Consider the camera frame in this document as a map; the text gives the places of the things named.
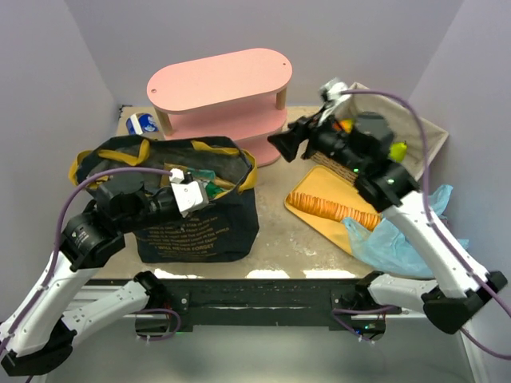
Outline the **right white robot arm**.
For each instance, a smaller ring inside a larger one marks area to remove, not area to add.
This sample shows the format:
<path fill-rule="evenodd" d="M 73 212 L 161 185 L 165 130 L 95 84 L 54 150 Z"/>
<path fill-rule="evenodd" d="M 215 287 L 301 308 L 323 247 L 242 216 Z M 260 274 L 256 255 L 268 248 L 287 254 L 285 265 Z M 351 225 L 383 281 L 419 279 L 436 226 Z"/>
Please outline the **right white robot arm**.
<path fill-rule="evenodd" d="M 507 284 L 500 271 L 475 261 L 446 229 L 414 177 L 389 157 L 394 133 L 377 113 L 361 113 L 351 132 L 334 117 L 303 116 L 267 140 L 291 162 L 307 142 L 304 157 L 320 152 L 356 175 L 355 189 L 402 232 L 433 273 L 431 280 L 396 278 L 380 271 L 359 282 L 365 306 L 396 306 L 424 313 L 446 334 L 457 333 Z"/>

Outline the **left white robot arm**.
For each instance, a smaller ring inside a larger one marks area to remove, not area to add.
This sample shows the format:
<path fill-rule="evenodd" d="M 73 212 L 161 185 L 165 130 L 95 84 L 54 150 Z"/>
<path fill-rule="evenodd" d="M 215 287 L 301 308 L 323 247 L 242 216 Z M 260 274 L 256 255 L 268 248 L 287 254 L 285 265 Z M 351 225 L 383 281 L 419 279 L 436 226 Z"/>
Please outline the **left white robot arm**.
<path fill-rule="evenodd" d="M 177 185 L 155 193 L 145 187 L 142 168 L 101 172 L 79 183 L 78 194 L 99 181 L 96 196 L 69 221 L 62 210 L 55 247 L 21 305 L 1 324 L 1 365 L 10 377 L 46 375 L 77 345 L 127 314 L 165 314 L 176 328 L 180 315 L 150 271 L 140 272 L 110 295 L 75 310 L 68 306 L 81 288 L 125 248 L 125 234 L 157 223 L 180 221 Z"/>

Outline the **brown kettle chips bag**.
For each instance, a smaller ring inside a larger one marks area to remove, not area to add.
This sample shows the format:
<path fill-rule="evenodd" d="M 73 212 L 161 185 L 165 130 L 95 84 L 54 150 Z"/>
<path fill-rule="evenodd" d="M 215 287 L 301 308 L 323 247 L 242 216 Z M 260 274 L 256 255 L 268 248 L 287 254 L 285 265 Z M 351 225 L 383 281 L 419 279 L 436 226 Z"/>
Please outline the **brown kettle chips bag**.
<path fill-rule="evenodd" d="M 164 169 L 168 171 L 172 171 L 173 169 L 179 169 L 184 174 L 190 174 L 191 176 L 198 176 L 199 169 L 191 168 L 189 166 L 185 166 L 182 164 L 173 164 L 173 163 L 164 163 Z"/>

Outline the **dark denim tote bag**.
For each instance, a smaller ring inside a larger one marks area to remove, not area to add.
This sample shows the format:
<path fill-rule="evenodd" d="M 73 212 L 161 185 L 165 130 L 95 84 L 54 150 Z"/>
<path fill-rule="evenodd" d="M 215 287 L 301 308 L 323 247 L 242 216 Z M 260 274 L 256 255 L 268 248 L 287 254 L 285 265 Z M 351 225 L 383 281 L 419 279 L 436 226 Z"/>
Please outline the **dark denim tote bag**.
<path fill-rule="evenodd" d="M 62 236 L 82 267 L 104 265 L 128 233 L 144 263 L 234 262 L 259 232 L 256 159 L 225 136 L 116 136 L 80 153 L 69 179 L 91 195 Z"/>

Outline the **green chips bag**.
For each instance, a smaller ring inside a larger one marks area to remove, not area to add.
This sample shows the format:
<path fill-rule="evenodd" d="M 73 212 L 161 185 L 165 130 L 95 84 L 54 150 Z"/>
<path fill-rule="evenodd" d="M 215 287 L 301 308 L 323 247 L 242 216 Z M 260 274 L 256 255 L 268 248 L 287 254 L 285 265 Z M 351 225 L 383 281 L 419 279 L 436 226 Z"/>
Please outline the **green chips bag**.
<path fill-rule="evenodd" d="M 234 187 L 233 183 L 220 178 L 213 170 L 189 168 L 188 172 L 194 180 L 203 184 L 210 200 L 229 192 Z"/>

